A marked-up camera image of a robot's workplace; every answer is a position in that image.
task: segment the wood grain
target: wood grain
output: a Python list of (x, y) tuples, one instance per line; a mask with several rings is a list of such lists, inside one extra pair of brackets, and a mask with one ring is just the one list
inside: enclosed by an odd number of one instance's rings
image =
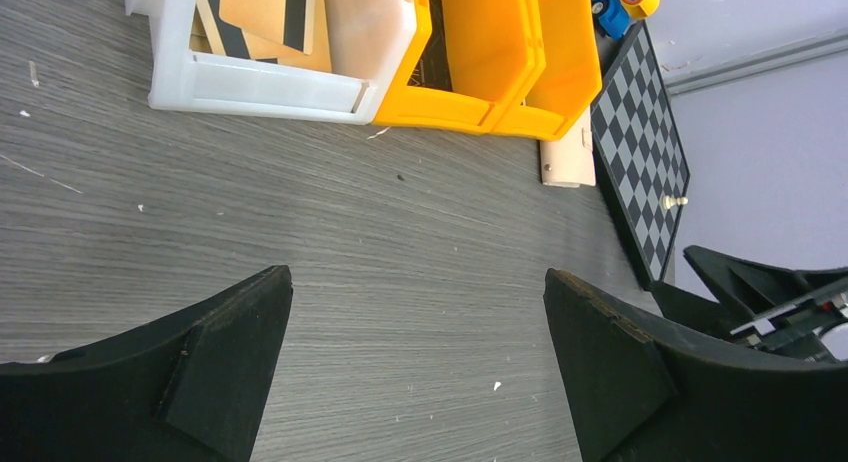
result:
[(254, 460), (580, 460), (545, 271), (653, 307), (597, 190), (527, 140), (152, 111), (122, 4), (0, 0), (0, 361), (289, 264)]

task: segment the chessboard frame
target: chessboard frame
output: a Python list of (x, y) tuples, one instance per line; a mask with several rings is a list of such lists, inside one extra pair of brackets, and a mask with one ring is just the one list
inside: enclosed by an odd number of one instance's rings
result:
[[(685, 164), (688, 177), (686, 178), (686, 182), (683, 185), (683, 189), (681, 195), (685, 195), (689, 190), (689, 181), (692, 179), (692, 172), (689, 168), (689, 162), (686, 160), (686, 153), (683, 150), (683, 145), (680, 143), (680, 134), (677, 132), (677, 122), (674, 119), (674, 112), (671, 108), (671, 98), (668, 95), (668, 90), (665, 86), (665, 81), (662, 80), (661, 66), (656, 59), (656, 52), (654, 51), (654, 43), (651, 40), (651, 34), (648, 32), (648, 27), (645, 21), (636, 22), (630, 30), (627, 31), (627, 34), (624, 37), (624, 40), (619, 44), (615, 57), (612, 62), (609, 64), (604, 64), (604, 68), (606, 69), (603, 74), (603, 88), (595, 100), (592, 101), (592, 110), (595, 110), (597, 106), (598, 100), (603, 96), (606, 87), (610, 82), (612, 82), (612, 78), (616, 73), (619, 65), (625, 60), (627, 54), (630, 52), (630, 49), (633, 47), (633, 44), (639, 37), (639, 34), (644, 32), (645, 36), (648, 39), (648, 44), (651, 47), (651, 51), (649, 57), (654, 58), (654, 63), (657, 67), (657, 73), (660, 74), (660, 82), (662, 85), (662, 93), (665, 95), (665, 99), (668, 103), (668, 113), (671, 118), (671, 125), (674, 127), (674, 131), (677, 133), (678, 144), (680, 145), (680, 155), (682, 157), (682, 163)], [(671, 231), (671, 238), (669, 241), (668, 253), (666, 254), (665, 261), (662, 264), (662, 270), (660, 271), (660, 276), (658, 279), (654, 279), (651, 274), (650, 261), (647, 260), (645, 254), (642, 250), (641, 245), (638, 242), (638, 236), (636, 234), (636, 228), (630, 223), (630, 217), (627, 214), (627, 207), (624, 201), (621, 198), (621, 194), (618, 192), (617, 183), (613, 179), (612, 176), (612, 168), (607, 162), (606, 158), (602, 153), (602, 147), (600, 140), (597, 139), (595, 133), (594, 124), (592, 125), (592, 137), (594, 140), (595, 150), (594, 159), (595, 159), (595, 172), (597, 175), (597, 185), (601, 190), (601, 194), (606, 200), (607, 207), (610, 211), (610, 215), (613, 219), (613, 225), (615, 226), (616, 232), (618, 233), (619, 240), (627, 254), (628, 259), (630, 260), (630, 265), (633, 267), (633, 272), (636, 275), (636, 280), (643, 290), (650, 291), (657, 282), (662, 282), (665, 279), (666, 273), (668, 271), (668, 264), (674, 257), (674, 241), (677, 238), (677, 229), (680, 226), (680, 218), (683, 212), (683, 207), (680, 207), (678, 210), (677, 218), (674, 221), (674, 227)]]

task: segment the black stripe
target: black stripe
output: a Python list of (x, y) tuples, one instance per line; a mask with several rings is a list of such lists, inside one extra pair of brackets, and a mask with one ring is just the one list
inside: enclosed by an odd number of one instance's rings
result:
[(218, 15), (221, 0), (209, 0), (209, 7), (212, 9), (212, 17), (215, 19), (215, 26), (218, 27), (218, 35), (221, 37), (224, 52), (230, 57), (250, 59), (250, 52), (247, 50), (247, 43), (244, 41), (241, 29), (224, 22)]
[(303, 52), (306, 46), (306, 0), (286, 0), (283, 44)]

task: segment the chessboard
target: chessboard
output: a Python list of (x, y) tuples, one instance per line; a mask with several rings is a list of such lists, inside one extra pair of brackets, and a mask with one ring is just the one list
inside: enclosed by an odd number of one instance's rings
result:
[(625, 36), (592, 103), (595, 167), (636, 278), (645, 290), (662, 281), (672, 259), (689, 167), (644, 22)]

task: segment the orange plastic bin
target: orange plastic bin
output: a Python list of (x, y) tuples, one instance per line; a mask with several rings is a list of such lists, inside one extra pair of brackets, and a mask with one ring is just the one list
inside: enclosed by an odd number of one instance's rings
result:
[(547, 67), (492, 132), (559, 140), (601, 90), (591, 0), (539, 0)]
[(389, 126), (488, 133), (545, 67), (537, 0), (441, 0), (453, 92), (408, 85), (432, 33), (429, 0), (374, 119)]

